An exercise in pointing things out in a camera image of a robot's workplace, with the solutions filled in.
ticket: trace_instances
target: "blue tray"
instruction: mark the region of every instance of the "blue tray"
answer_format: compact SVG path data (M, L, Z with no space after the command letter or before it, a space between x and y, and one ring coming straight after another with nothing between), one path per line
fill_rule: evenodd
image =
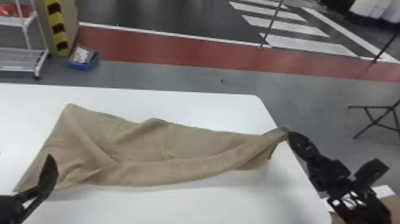
M99 52L96 51L96 52L94 52L92 61L90 61L90 63L81 64L81 63L77 63L77 62L73 62L73 61L68 60L67 61L67 65L68 65L68 67L73 68L73 69L79 69L79 70L82 70L82 71L88 71L89 69L91 69L96 64L96 62L98 60L99 60Z

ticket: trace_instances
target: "metal shelf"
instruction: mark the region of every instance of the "metal shelf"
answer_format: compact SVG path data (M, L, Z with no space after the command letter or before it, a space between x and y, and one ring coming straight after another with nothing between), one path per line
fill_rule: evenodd
M27 49L0 48L0 71L32 71L35 80L39 80L39 71L49 54L42 25L36 11L35 3L30 0L33 12L28 18L22 17L20 0L15 0L19 17L0 16L0 26L20 27L25 38ZM45 45L44 50L32 49L28 36L28 27L36 19Z
M47 55L47 49L30 51L28 49L0 48L0 70L39 71Z
M38 16L36 11L32 12L28 18L0 15L0 26L15 26L28 28L32 21Z

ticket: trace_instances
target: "gray floor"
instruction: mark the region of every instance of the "gray floor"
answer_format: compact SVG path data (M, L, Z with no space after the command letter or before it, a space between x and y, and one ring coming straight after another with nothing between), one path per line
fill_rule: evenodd
M352 172L381 159L390 171L376 185L388 184L400 194L400 139L374 128L353 140L368 120L362 111L346 109L392 104L400 96L400 83L112 61L84 72L67 68L59 58L47 60L41 73L37 82L29 73L1 72L0 82L257 95L278 125L306 134L323 154L340 159ZM386 123L392 125L393 119Z

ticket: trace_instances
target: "towel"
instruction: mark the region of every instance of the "towel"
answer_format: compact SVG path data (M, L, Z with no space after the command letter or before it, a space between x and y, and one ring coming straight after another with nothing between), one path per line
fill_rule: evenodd
M165 185L255 169L288 133L286 127L262 135L220 132L155 118L134 123L69 104L15 191L37 184L48 154L58 165L55 189Z

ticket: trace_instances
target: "white table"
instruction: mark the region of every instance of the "white table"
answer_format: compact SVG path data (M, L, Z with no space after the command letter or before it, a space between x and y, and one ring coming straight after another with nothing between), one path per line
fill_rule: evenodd
M276 127L251 95L0 84L0 194L10 193L68 103L142 122L240 133ZM57 191L26 223L330 223L287 143L262 169L156 187L81 185Z

